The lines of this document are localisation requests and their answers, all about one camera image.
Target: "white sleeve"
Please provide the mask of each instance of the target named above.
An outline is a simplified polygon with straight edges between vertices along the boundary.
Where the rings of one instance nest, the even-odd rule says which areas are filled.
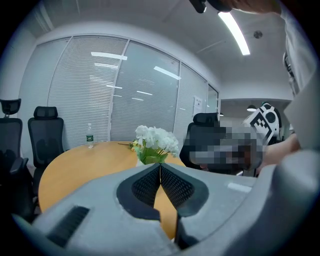
[[[285,21],[286,51],[301,91],[319,71],[319,59],[301,25],[286,6],[280,5],[281,17]]]

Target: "person's arm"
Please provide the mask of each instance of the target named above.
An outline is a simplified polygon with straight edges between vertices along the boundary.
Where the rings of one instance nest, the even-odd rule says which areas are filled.
[[[285,141],[278,144],[273,144],[267,147],[263,162],[257,168],[259,174],[263,167],[268,165],[277,165],[282,159],[300,149],[300,144],[297,135],[291,134]]]

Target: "hand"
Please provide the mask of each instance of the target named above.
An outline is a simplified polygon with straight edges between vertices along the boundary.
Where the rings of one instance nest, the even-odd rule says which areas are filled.
[[[277,13],[281,14],[281,7],[276,0],[221,0],[222,3],[231,7],[232,9],[256,13],[267,14]]]

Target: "artificial flower bouquet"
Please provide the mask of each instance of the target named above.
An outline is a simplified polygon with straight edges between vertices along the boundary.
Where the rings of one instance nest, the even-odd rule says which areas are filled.
[[[174,158],[178,156],[178,140],[172,132],[145,125],[140,125],[135,132],[137,144],[133,148],[144,165],[164,163],[169,153]]]

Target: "conference room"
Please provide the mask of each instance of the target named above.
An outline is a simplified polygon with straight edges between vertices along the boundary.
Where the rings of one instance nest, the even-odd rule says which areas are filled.
[[[210,2],[42,0],[10,38],[1,185],[44,254],[181,253],[254,205],[222,255],[258,218],[275,166],[257,169],[300,88],[279,15]],[[217,160],[242,142],[249,164]]]

